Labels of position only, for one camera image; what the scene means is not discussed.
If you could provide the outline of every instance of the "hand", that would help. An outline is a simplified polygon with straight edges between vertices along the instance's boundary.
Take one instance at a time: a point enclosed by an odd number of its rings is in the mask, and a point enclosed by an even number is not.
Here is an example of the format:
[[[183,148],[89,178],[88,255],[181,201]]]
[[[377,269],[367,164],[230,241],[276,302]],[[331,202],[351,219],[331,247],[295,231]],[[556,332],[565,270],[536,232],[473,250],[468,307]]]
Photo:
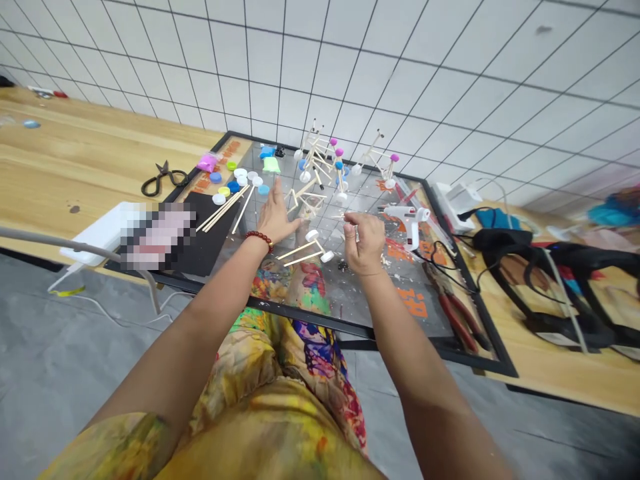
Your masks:
[[[385,224],[382,220],[365,213],[346,212],[345,253],[347,263],[356,274],[362,276],[384,273],[380,255],[385,246]],[[360,240],[355,240],[358,226]]]
[[[296,219],[292,222],[288,220],[280,177],[276,177],[273,188],[269,192],[269,199],[260,211],[258,232],[268,236],[275,245],[292,234],[301,222],[302,219]]]

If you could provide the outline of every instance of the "popsicle stick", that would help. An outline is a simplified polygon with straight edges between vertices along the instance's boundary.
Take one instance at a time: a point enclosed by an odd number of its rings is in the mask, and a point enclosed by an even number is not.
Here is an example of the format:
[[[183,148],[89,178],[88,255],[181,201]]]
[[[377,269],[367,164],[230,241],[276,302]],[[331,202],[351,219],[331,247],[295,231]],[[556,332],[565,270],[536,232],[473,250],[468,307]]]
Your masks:
[[[290,256],[292,253],[296,253],[297,251],[304,250],[305,248],[307,248],[307,247],[308,247],[308,246],[310,246],[310,245],[313,245],[314,243],[315,243],[315,240],[314,240],[314,241],[310,241],[308,244],[303,245],[302,247],[298,247],[298,248],[296,248],[296,250],[291,250],[290,252],[285,253],[284,255],[280,255],[279,257],[276,257],[276,258],[277,258],[278,260],[282,260],[284,257],[288,257],[288,256]]]
[[[242,196],[242,194],[249,188],[248,185],[242,187],[242,190],[240,190],[238,193],[236,193],[233,198],[231,198],[231,200],[229,200],[228,202],[226,202],[226,204],[224,204],[222,206],[222,208],[220,208],[220,210],[218,210],[218,215],[216,215],[211,222],[209,222],[209,224],[203,228],[204,232],[208,232],[209,230],[211,230],[212,226],[214,226],[218,220],[220,220],[220,218],[222,218],[224,216],[224,214],[226,212],[228,212],[228,210],[233,206],[234,203],[236,203],[238,200],[240,200],[240,197]]]
[[[322,253],[326,253],[324,248],[322,248],[322,245],[320,245],[320,242],[318,242],[318,239],[314,240],[315,244],[318,245],[318,248],[320,248],[320,250],[322,251]]]
[[[283,266],[284,266],[284,267],[288,267],[288,266],[290,266],[290,265],[293,265],[294,263],[302,262],[302,261],[304,261],[304,260],[306,260],[306,259],[310,259],[310,258],[312,258],[312,257],[317,257],[318,255],[322,255],[322,252],[312,253],[311,255],[307,255],[306,257],[302,257],[301,259],[294,260],[294,261],[289,262],[289,263],[285,263]]]
[[[255,185],[252,185],[251,186],[251,191],[249,192],[249,196],[247,197],[245,205],[244,205],[244,207],[242,207],[242,210],[240,210],[240,216],[238,217],[238,221],[235,223],[235,227],[231,231],[232,235],[235,233],[236,229],[238,228],[238,224],[240,224],[240,220],[242,219],[242,215],[244,215],[245,210],[247,209],[247,205],[249,204],[249,200],[251,199],[251,196],[253,195],[253,189],[254,188],[255,188]]]

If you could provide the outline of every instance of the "blue bottle cap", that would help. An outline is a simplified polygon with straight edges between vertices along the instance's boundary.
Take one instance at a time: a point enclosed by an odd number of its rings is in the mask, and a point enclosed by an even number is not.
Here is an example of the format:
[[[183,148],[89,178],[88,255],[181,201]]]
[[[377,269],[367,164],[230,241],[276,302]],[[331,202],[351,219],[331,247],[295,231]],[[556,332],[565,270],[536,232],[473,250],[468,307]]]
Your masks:
[[[231,193],[238,193],[240,191],[240,185],[236,181],[229,182],[227,184]]]

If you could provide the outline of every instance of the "wrist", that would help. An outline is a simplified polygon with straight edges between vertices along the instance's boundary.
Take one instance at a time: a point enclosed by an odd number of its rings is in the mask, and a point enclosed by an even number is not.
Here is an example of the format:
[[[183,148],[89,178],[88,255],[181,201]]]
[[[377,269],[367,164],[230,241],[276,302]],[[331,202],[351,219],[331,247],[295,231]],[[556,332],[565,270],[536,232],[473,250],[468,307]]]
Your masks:
[[[245,239],[243,245],[246,245],[252,252],[265,257],[269,253],[269,244],[260,237],[250,236]]]

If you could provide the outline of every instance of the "pliers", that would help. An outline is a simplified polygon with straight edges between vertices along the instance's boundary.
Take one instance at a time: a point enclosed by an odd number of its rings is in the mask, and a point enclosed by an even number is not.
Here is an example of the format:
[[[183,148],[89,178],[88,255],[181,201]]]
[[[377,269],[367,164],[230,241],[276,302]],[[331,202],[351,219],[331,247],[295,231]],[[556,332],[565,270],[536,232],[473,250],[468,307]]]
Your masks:
[[[478,347],[475,344],[477,341],[484,350],[491,351],[491,342],[482,332],[468,308],[455,296],[450,280],[428,262],[424,262],[422,268],[431,280],[433,288],[438,292],[440,306],[445,311],[453,331],[465,348],[472,353],[478,353]]]

